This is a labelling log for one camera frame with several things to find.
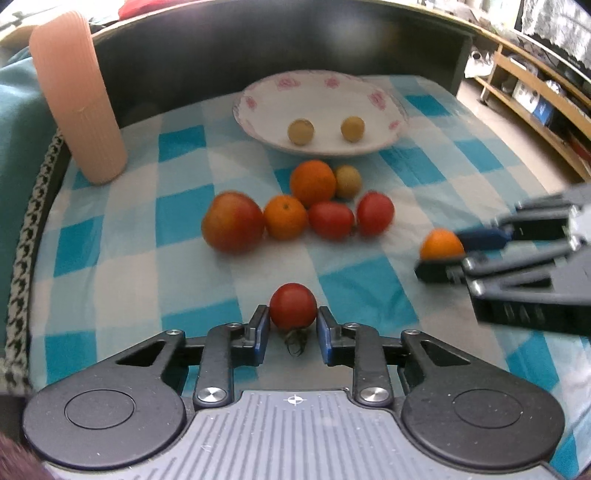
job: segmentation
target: tomato stem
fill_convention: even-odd
[[[290,330],[286,334],[284,342],[291,356],[300,356],[306,350],[308,330],[305,328]]]

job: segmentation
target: red cloth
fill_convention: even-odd
[[[172,5],[183,4],[188,0],[128,0],[119,9],[119,20],[137,17],[138,15],[160,10]]]

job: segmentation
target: blue checkered tablecloth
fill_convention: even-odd
[[[393,199],[395,225],[374,241],[331,244],[308,233],[288,243],[267,239],[241,257],[225,257],[205,244],[200,223],[216,193],[240,190],[264,206],[289,192],[290,173],[301,161],[241,131],[232,117],[236,95],[124,128],[128,168],[109,185],[91,186],[71,163],[35,267],[34,386],[162,330],[199,336],[220,323],[247,322],[277,287],[295,281],[329,305],[340,323],[367,323],[392,336],[419,327],[552,392],[567,417],[553,465],[573,478],[591,458],[588,341],[478,325],[464,288],[425,286],[413,271],[418,246],[432,228],[487,222],[544,190],[441,87],[418,77],[370,79],[407,109],[407,135],[388,150],[329,163],[355,166],[364,189]],[[263,366],[241,367],[235,375],[239,388],[303,390],[351,382],[347,368],[322,365],[313,340],[302,357],[292,358],[277,336]],[[186,393],[195,377],[192,369]]]

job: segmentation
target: grooved plate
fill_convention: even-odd
[[[550,480],[543,466],[483,475],[441,465],[416,449],[383,410],[361,408],[344,391],[245,391],[225,408],[202,410],[166,452],[112,472],[63,480]]]

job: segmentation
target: circular pad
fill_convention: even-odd
[[[89,471],[133,465],[162,451],[185,425],[183,401],[148,369],[130,373],[119,379],[83,371],[41,390],[23,416],[30,445],[52,463]]]
[[[83,429],[103,430],[116,427],[132,416],[133,399],[115,390],[92,390],[72,398],[66,405],[66,417]]]
[[[484,429],[508,427],[523,413],[523,407],[516,399],[486,388],[459,394],[453,401],[453,408],[463,421]]]

